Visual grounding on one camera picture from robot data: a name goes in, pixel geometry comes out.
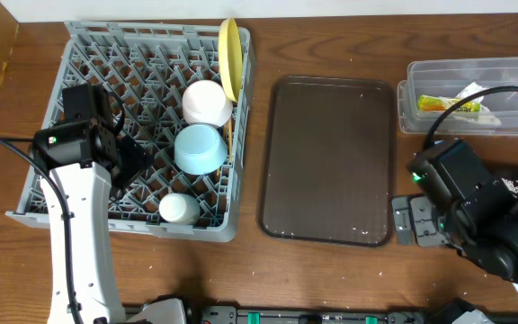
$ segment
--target plastic tray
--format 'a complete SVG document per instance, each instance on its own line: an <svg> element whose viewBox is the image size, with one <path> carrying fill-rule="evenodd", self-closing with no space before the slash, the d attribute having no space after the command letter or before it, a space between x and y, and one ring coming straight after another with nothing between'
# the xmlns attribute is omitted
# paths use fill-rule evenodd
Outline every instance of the plastic tray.
<svg viewBox="0 0 518 324"><path fill-rule="evenodd" d="M272 98L261 229L369 248L389 242L393 89L379 80L286 76ZM331 120L324 131L322 114Z"/></svg>
<svg viewBox="0 0 518 324"><path fill-rule="evenodd" d="M42 128L60 120L62 88L84 82L103 85L126 104L122 132L133 136L155 157L154 166L120 201L110 204L110 230L230 241L237 233L246 123L253 94L255 56L249 31L239 28L244 68L232 118L232 162L226 159L220 175L194 176L174 164L174 138L187 126L181 106L185 88L201 79L220 82L219 27L113 22L66 22L66 27L71 40L63 53ZM17 210L6 215L30 227L48 229L49 215L39 181L30 168ZM159 200L169 192L197 198L202 215L195 225L170 224L160 217Z"/></svg>

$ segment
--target white bowl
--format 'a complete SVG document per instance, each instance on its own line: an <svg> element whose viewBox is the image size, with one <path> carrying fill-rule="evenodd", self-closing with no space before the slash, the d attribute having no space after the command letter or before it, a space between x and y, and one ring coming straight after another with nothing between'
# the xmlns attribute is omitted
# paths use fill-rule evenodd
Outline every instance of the white bowl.
<svg viewBox="0 0 518 324"><path fill-rule="evenodd" d="M192 83L183 93L183 117L189 124L206 123L223 126L231 117L233 103L223 87L216 82L201 80Z"/></svg>
<svg viewBox="0 0 518 324"><path fill-rule="evenodd" d="M175 139L175 164L190 175L204 175L217 170L225 162L227 154L227 144L219 132L207 124L188 126Z"/></svg>
<svg viewBox="0 0 518 324"><path fill-rule="evenodd" d="M159 213L167 222L193 225L199 219L199 204L190 195L168 193L159 203Z"/></svg>

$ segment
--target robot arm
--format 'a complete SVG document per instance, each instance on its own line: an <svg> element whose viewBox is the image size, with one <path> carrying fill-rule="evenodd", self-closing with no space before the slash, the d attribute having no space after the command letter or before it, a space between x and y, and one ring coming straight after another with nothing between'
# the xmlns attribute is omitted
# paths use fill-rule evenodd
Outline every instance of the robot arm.
<svg viewBox="0 0 518 324"><path fill-rule="evenodd" d="M74 286L84 323L124 322L121 304L113 275L112 250L107 228L107 205L111 176L96 163L91 167L79 164L61 166L51 171L51 179L68 197L71 219ZM49 206L51 255L53 265L53 293L48 323L72 323L67 307L65 239L58 198L49 184L41 182Z"/></svg>
<svg viewBox="0 0 518 324"><path fill-rule="evenodd" d="M461 140L442 141L407 165L433 204L436 235L518 292L518 196Z"/></svg>

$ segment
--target yellow plate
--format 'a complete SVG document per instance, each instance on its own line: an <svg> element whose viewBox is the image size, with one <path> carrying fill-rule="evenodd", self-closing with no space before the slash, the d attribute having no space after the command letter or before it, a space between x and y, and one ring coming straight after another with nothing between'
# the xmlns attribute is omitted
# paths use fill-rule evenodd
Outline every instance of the yellow plate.
<svg viewBox="0 0 518 324"><path fill-rule="evenodd" d="M237 102L239 97L242 69L243 58L239 30L235 19L229 18L222 22L219 28L219 73L223 91L233 102Z"/></svg>

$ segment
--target white wall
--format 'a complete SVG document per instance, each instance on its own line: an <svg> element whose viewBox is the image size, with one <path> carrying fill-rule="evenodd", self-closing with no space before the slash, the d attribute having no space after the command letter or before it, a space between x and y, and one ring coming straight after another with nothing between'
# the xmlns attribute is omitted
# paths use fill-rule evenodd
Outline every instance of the white wall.
<svg viewBox="0 0 518 324"><path fill-rule="evenodd" d="M20 23L518 13L518 0L0 0Z"/></svg>

